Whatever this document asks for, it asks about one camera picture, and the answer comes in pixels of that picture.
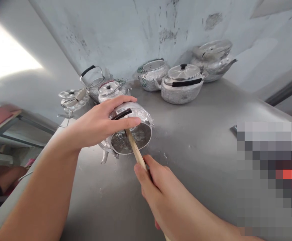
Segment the pixelated area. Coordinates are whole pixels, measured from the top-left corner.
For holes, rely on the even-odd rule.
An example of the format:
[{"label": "pixelated area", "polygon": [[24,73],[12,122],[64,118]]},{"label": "pixelated area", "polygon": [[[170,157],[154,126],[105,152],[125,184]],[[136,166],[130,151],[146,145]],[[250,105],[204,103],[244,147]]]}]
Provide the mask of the pixelated area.
[{"label": "pixelated area", "polygon": [[292,240],[292,122],[238,123],[237,141],[238,227]]}]

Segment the black handle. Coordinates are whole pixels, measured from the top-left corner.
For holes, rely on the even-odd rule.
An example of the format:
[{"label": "black handle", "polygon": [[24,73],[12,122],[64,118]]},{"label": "black handle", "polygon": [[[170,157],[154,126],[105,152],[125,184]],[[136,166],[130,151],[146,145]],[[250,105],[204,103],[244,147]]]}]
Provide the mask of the black handle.
[{"label": "black handle", "polygon": [[125,111],[119,113],[117,116],[113,117],[112,120],[113,121],[119,120],[130,113],[133,113],[133,111],[131,110],[131,108],[128,108],[127,110],[125,110]]},{"label": "black handle", "polygon": [[199,84],[201,81],[202,81],[202,78],[196,79],[196,80],[185,81],[185,82],[173,82],[172,86],[173,87],[189,86],[189,85]]},{"label": "black handle", "polygon": [[180,66],[182,67],[182,70],[184,70],[187,64],[181,64]]},{"label": "black handle", "polygon": [[84,77],[84,75],[87,74],[88,71],[90,71],[90,70],[92,70],[92,69],[94,69],[94,68],[96,68],[95,65],[90,66],[88,69],[86,69],[86,70],[81,74],[81,77]]}]

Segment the metal countertop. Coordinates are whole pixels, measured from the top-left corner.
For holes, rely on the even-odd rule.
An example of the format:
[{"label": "metal countertop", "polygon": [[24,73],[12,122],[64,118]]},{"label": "metal countertop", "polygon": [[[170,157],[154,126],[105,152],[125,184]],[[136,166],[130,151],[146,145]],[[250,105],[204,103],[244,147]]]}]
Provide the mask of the metal countertop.
[{"label": "metal countertop", "polygon": [[[230,128],[238,122],[286,122],[292,117],[224,79],[204,84],[198,97],[185,105],[166,103],[160,92],[149,93],[138,86],[132,95],[155,124],[152,140],[142,154],[151,154],[167,165],[209,210],[236,224],[237,140]],[[61,240],[165,240],[162,231],[155,229],[153,215],[141,195],[133,170],[134,155],[116,160],[110,154],[104,165],[100,164],[102,156],[99,146],[80,152]],[[0,227],[30,177],[21,181],[0,208]],[[261,202],[267,205],[270,197]],[[284,209],[283,218],[290,218]],[[275,222],[270,218],[269,225],[277,227]]]}]

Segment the lid knob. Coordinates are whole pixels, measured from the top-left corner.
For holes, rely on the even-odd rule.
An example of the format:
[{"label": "lid knob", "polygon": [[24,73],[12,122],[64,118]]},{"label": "lid knob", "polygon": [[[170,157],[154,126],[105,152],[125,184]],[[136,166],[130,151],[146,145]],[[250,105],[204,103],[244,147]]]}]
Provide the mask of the lid knob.
[{"label": "lid knob", "polygon": [[182,70],[184,70],[187,64],[181,64],[180,66],[182,67]]}]

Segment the wooden stick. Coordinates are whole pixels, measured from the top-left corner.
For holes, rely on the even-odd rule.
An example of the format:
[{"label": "wooden stick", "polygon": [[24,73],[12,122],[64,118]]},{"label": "wooden stick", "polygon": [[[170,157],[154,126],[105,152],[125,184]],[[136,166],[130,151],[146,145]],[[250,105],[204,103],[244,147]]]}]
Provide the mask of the wooden stick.
[{"label": "wooden stick", "polygon": [[[142,157],[142,154],[140,154],[140,151],[137,147],[137,144],[135,142],[135,139],[134,139],[132,133],[130,132],[129,129],[126,129],[125,131],[126,131],[126,135],[128,136],[128,140],[130,142],[130,145],[132,146],[137,163],[140,164],[145,169],[145,171],[147,171],[147,173],[149,174],[147,167],[146,167],[146,164],[145,164],[145,161]],[[164,236],[165,236],[166,241],[170,241],[170,239],[165,234],[164,234]]]}]

